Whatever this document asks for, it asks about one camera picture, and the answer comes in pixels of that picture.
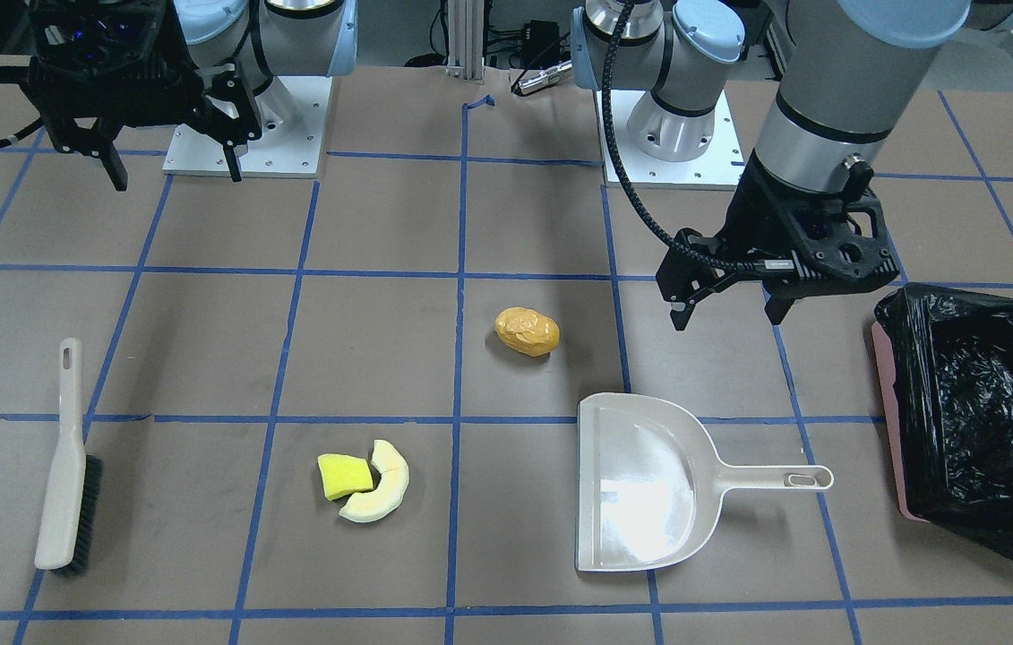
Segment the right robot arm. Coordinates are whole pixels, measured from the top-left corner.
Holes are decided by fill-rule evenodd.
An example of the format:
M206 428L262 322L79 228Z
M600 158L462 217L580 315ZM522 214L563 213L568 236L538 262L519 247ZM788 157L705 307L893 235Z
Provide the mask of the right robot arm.
M354 1L32 1L21 88L57 151L116 189L125 128L173 128L171 176L316 178Z

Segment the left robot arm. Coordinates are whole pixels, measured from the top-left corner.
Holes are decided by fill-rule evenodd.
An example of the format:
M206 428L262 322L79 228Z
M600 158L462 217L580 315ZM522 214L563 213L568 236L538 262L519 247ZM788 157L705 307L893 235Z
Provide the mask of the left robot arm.
M605 150L634 212L667 246L655 273L676 330L741 281L768 291L770 323L808 297L870 293L895 280L873 161L961 30L1013 31L1013 1L788 1L794 44L775 102L744 164L723 227L666 232L622 159L614 90L641 91L626 128L667 162L697 158L746 29L720 1L587 1L572 18L575 81L599 94Z

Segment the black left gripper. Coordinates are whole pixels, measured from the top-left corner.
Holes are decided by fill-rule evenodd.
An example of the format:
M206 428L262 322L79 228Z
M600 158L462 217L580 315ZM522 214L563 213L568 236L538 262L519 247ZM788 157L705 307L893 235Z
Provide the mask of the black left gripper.
M696 303L736 281L764 283L764 312L781 325L798 299L868 293L897 278L883 209L863 158L839 165L841 188L811 193L773 176L750 158L714 236L678 231L683 252L669 250L657 271L675 331Z

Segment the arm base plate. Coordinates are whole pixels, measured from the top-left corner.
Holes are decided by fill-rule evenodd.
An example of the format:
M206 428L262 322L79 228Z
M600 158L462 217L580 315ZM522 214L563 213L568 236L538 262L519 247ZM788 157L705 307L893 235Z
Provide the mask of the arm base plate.
M329 77L272 78L270 87L255 98L262 136L236 156L241 178L318 178L334 90L335 81ZM176 128L162 171L171 176L230 178L222 147L185 125Z
M632 186L638 189L734 191L746 159L726 93L720 94L714 111L704 117L709 124L706 136L693 136L684 131L675 136L678 142L700 147L701 155L687 160L654 158L631 138L626 123L642 95L642 91L636 90L612 91L615 141Z

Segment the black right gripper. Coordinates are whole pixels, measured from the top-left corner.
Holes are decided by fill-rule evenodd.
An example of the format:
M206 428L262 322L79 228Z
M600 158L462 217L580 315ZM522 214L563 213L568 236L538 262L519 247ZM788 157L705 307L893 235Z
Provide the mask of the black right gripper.
M231 55L203 66L171 1L31 1L27 95L57 150L90 150L118 192L128 172L123 128L186 125L222 144L232 183L262 134L260 111Z

